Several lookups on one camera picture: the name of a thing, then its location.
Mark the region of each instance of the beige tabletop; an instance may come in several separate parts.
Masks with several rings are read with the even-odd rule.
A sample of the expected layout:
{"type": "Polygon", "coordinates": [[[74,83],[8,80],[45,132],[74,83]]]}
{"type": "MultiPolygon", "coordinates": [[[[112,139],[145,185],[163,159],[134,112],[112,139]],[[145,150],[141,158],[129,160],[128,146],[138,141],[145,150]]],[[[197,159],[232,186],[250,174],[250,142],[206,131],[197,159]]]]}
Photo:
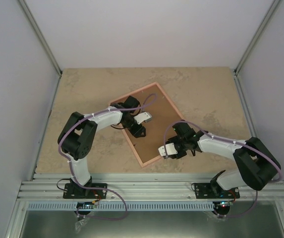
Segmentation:
{"type": "MultiPolygon", "coordinates": [[[[69,173],[66,159],[57,151],[57,138],[70,114],[100,111],[114,98],[152,82],[163,87],[188,121],[216,135],[249,138],[227,67],[65,69],[36,172],[69,173]]],[[[235,163],[211,153],[197,153],[195,157],[162,159],[141,168],[122,132],[109,127],[95,135],[88,168],[91,173],[205,173],[235,168],[235,163]]]]}

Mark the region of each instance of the wall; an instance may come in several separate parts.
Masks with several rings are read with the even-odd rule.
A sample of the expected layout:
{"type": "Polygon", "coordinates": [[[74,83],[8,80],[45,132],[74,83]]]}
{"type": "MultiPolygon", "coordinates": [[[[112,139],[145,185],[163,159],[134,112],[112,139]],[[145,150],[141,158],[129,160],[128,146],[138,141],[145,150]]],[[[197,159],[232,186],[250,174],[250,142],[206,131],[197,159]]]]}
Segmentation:
{"type": "Polygon", "coordinates": [[[15,0],[0,0],[0,238],[34,164],[57,76],[15,0]]]}
{"type": "Polygon", "coordinates": [[[61,68],[234,68],[273,0],[27,0],[61,68]]]}
{"type": "Polygon", "coordinates": [[[258,136],[281,163],[284,175],[284,1],[241,76],[258,136]]]}

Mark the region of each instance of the brown board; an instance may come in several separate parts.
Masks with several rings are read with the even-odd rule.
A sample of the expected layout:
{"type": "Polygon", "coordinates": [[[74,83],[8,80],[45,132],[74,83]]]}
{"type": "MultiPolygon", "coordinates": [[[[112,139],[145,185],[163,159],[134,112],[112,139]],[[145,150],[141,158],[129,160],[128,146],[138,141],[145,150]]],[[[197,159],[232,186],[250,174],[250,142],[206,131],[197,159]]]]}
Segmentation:
{"type": "MultiPolygon", "coordinates": [[[[126,98],[131,95],[142,104],[148,95],[152,93],[157,94],[157,100],[155,103],[145,108],[145,111],[152,115],[152,120],[150,122],[143,123],[143,126],[146,128],[146,137],[135,138],[127,129],[122,130],[141,167],[145,167],[162,158],[159,155],[158,148],[163,145],[166,128],[171,123],[184,118],[157,82],[151,83],[111,101],[111,103],[124,102],[126,98]]],[[[146,104],[153,99],[153,96],[150,97],[146,104]]],[[[167,132],[166,139],[173,136],[176,136],[176,133],[173,128],[170,128],[167,132]]]]}

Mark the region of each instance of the wooden frame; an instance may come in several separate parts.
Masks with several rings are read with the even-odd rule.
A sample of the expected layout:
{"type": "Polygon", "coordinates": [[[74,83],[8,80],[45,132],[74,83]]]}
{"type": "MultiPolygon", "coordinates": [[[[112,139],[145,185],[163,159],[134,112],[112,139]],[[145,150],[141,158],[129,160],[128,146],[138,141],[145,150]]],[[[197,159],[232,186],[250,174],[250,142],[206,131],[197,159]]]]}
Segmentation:
{"type": "MultiPolygon", "coordinates": [[[[169,96],[167,95],[167,93],[163,90],[163,88],[162,88],[162,87],[159,85],[159,83],[157,83],[157,82],[148,84],[148,85],[146,85],[146,86],[144,86],[144,87],[142,87],[142,88],[139,88],[139,89],[134,90],[134,91],[132,91],[132,92],[130,92],[130,93],[124,94],[124,95],[122,95],[122,96],[120,96],[120,97],[118,97],[118,98],[112,100],[112,101],[109,103],[109,105],[110,105],[111,103],[113,103],[113,102],[116,102],[116,101],[122,99],[122,98],[128,97],[128,96],[130,96],[130,95],[132,95],[132,94],[135,94],[135,93],[138,93],[138,92],[140,92],[140,91],[146,90],[146,89],[148,89],[148,88],[150,88],[150,87],[153,87],[153,86],[157,86],[157,87],[159,88],[159,90],[161,91],[161,93],[166,97],[167,101],[169,102],[169,104],[171,105],[171,107],[175,110],[175,112],[179,115],[179,117],[180,117],[181,119],[184,119],[184,116],[183,116],[183,115],[181,114],[181,112],[178,110],[178,108],[176,107],[176,105],[173,103],[173,101],[169,98],[169,96]]],[[[145,167],[145,166],[147,166],[147,165],[150,165],[151,163],[153,163],[153,162],[159,160],[160,158],[162,158],[162,156],[158,155],[158,156],[156,156],[156,157],[150,159],[149,161],[143,163],[142,160],[141,160],[141,158],[140,158],[140,156],[139,156],[139,154],[137,153],[137,151],[136,151],[136,149],[135,149],[135,147],[134,147],[132,141],[131,141],[130,138],[128,137],[128,135],[127,135],[127,133],[126,133],[126,130],[122,130],[122,132],[123,132],[123,135],[124,135],[125,139],[127,140],[128,144],[129,144],[129,146],[131,147],[131,149],[132,149],[132,151],[133,151],[133,153],[134,153],[134,155],[135,155],[135,157],[136,157],[138,163],[140,164],[140,166],[141,166],[142,168],[145,167]]]]}

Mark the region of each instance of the brown tray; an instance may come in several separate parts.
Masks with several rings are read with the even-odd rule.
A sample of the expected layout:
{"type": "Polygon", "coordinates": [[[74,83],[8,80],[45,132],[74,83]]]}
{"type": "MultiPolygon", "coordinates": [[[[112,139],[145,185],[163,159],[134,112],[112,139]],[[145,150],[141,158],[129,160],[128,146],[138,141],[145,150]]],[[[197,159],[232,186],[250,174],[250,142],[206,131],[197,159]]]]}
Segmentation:
{"type": "MultiPolygon", "coordinates": [[[[174,121],[182,120],[184,117],[157,82],[111,101],[111,103],[124,102],[128,96],[133,96],[142,104],[147,96],[152,93],[157,94],[157,100],[154,104],[145,108],[145,111],[152,115],[150,122],[143,123],[143,126],[146,128],[146,137],[135,138],[127,129],[122,130],[141,167],[145,167],[162,158],[159,155],[158,148],[163,145],[166,128],[174,121]]],[[[149,98],[146,104],[152,100],[153,97],[149,98]]],[[[167,132],[166,139],[175,135],[176,133],[171,128],[167,132]]]]}

